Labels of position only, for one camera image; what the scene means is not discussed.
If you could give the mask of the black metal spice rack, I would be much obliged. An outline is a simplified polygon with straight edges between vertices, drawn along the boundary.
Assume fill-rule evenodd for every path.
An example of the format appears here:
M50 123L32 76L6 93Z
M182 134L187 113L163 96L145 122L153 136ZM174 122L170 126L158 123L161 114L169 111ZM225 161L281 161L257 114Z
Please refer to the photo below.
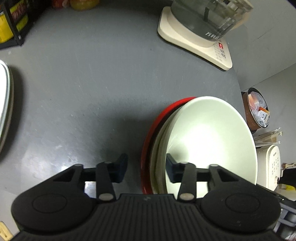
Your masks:
M1 50L21 46L33 25L34 1L1 1Z

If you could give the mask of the orange juice bottle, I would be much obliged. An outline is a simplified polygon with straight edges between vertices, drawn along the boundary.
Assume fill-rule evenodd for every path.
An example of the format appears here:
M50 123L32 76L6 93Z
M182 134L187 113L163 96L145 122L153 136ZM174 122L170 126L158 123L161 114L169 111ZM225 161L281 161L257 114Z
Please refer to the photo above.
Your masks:
M70 6L77 11L85 11L95 8L100 0L70 0Z

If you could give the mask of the cream white bowl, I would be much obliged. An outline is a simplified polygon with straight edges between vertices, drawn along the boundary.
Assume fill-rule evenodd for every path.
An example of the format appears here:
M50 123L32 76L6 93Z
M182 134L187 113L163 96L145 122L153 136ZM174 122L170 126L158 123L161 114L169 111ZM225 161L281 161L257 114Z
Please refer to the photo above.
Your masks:
M178 194L166 171L166 155L207 169L217 164L256 184L257 154L253 136L241 114L228 102L203 96L192 99L174 115L159 144L159 188Z

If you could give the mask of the white rice cooker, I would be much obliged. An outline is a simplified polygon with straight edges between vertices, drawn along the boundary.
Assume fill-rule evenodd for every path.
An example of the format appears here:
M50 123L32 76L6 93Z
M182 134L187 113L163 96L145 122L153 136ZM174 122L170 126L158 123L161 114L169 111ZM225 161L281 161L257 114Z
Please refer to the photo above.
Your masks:
M257 184L274 191L281 177L280 149L276 145L261 147L257 151Z

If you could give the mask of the white plate blue rim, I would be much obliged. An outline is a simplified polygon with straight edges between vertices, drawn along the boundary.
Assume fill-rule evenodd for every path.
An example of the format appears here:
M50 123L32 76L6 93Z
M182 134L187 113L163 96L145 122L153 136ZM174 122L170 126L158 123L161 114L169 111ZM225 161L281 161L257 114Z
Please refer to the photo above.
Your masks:
M14 79L10 68L1 60L1 151L3 149L14 105Z

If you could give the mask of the red rimmed bowl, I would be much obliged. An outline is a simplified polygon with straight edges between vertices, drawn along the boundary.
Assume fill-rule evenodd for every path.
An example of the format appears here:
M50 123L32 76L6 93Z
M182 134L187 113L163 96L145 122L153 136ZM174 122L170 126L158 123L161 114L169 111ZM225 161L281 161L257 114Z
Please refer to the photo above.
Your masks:
M170 105L168 105L154 120L152 123L149 132L145 138L144 145L142 148L142 153L140 157L140 178L142 184L142 192L143 194L153 194L152 185L150 181L150 154L152 151L152 146L156 139L159 130L164 125L165 121L181 106L186 104L187 102L195 99L196 97L186 97L184 99L180 99Z

